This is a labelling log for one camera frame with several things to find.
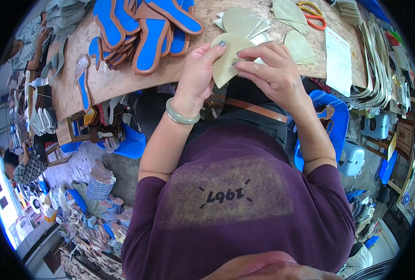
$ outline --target brown belt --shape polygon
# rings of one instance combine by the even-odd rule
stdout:
[[[248,102],[244,102],[244,101],[241,101],[241,100],[226,98],[224,100],[224,103],[229,104],[229,105],[233,105],[233,106],[236,106],[236,107],[239,107],[239,108],[242,108],[242,109],[246,109],[246,110],[249,110],[251,112],[260,114],[262,116],[267,116],[267,117],[269,117],[273,120],[278,120],[278,121],[281,121],[281,122],[284,122],[284,123],[286,123],[287,120],[288,120],[288,118],[286,116],[282,115],[282,114],[273,112],[272,110],[268,110],[268,109],[262,108],[260,106],[257,106],[257,105],[254,105],[254,104],[251,104],[251,103],[248,103]]]

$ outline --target wooden table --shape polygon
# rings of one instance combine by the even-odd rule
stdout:
[[[350,44],[352,59],[352,83],[365,88],[367,86],[367,72],[361,38],[353,25],[344,22],[325,0],[314,0],[320,7],[327,25],[343,37]],[[270,8],[272,0],[195,0],[195,16],[200,19],[206,30],[199,36],[193,36],[189,51],[199,47],[204,42],[210,42],[223,33],[213,20],[217,13],[223,12],[233,6],[240,6],[254,10],[256,13],[271,19]],[[291,27],[271,19],[271,28],[267,31],[269,37],[282,43],[285,35],[292,30]],[[99,36],[100,30],[92,18],[92,9],[87,10],[85,17],[79,23],[76,31],[69,36],[65,49],[65,65],[61,73],[51,83],[53,106],[57,119],[64,120],[83,109],[81,96],[75,82],[75,64],[78,56],[88,52],[88,46],[93,37]],[[305,35],[316,54],[314,65],[298,65],[299,73],[303,76],[326,78],[326,44],[324,31],[310,28]],[[50,59],[57,53],[62,42],[54,42],[48,53]],[[133,72],[130,63],[125,63],[121,70],[110,71],[104,62],[101,62],[98,71],[95,70],[95,59],[89,68],[88,83],[93,98],[93,104],[98,104],[113,97],[132,91],[178,81],[183,65],[182,57],[164,57],[159,68],[148,77],[141,77]],[[51,70],[49,78],[55,73]]]

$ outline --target paper sheet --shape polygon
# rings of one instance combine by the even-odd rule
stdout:
[[[335,31],[326,27],[327,79],[326,85],[350,97],[352,86],[352,64],[350,46]]]

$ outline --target jade bangle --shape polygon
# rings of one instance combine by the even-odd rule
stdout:
[[[183,125],[193,125],[196,124],[199,120],[201,115],[198,113],[198,115],[194,118],[188,118],[186,116],[180,115],[172,106],[171,106],[171,101],[172,101],[173,97],[170,97],[167,100],[167,103],[165,104],[165,108],[167,110],[167,114],[168,116],[176,121],[179,122],[180,124]]]

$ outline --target scissors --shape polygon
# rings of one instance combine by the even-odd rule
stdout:
[[[316,7],[316,6],[315,6],[315,4],[313,4],[313,3],[311,3],[311,2],[308,2],[308,1],[301,1],[301,2],[297,3],[296,5],[298,5],[298,6],[299,6],[299,8],[300,8],[302,11],[305,11],[305,12],[309,13],[309,14],[304,14],[304,16],[305,16],[305,19],[307,20],[307,23],[308,23],[310,26],[312,26],[313,28],[318,29],[318,30],[324,30],[324,29],[326,29],[326,27],[327,27],[326,20],[322,17],[322,12],[321,12],[321,10],[320,10],[318,7]],[[311,9],[309,9],[309,8],[307,8],[307,7],[303,7],[303,6],[310,6],[310,7],[312,7],[314,10],[311,10]],[[320,20],[320,21],[322,22],[322,26],[317,26],[317,25],[315,25],[313,22],[311,22],[311,21],[309,20],[309,18],[310,18],[310,19],[317,19],[317,20]]]

